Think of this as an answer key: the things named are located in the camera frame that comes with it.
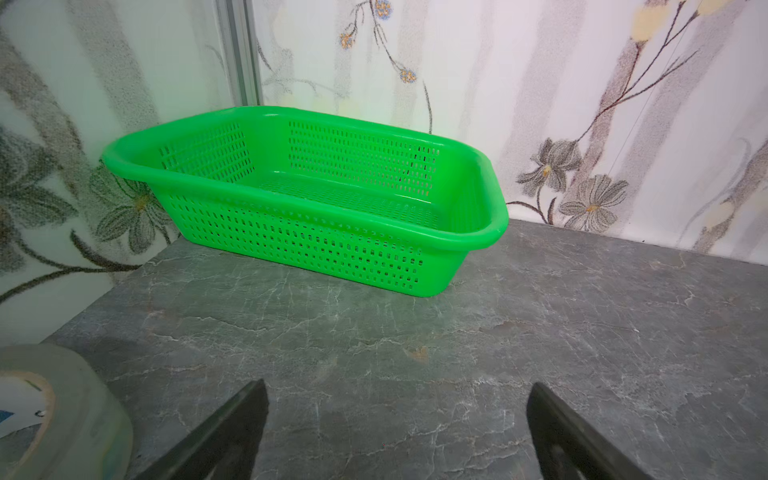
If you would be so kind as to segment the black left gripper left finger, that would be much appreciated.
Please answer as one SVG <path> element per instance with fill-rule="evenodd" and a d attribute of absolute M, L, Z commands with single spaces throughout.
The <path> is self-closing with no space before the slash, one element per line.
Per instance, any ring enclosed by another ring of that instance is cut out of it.
<path fill-rule="evenodd" d="M 248 382 L 140 479 L 249 479 L 269 411 L 262 379 Z"/>

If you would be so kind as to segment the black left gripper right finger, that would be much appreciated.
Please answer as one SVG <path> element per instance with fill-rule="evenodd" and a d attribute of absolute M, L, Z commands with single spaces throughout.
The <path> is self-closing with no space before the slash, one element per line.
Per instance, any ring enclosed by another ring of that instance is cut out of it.
<path fill-rule="evenodd" d="M 526 418 L 544 479 L 652 479 L 542 382 Z"/>

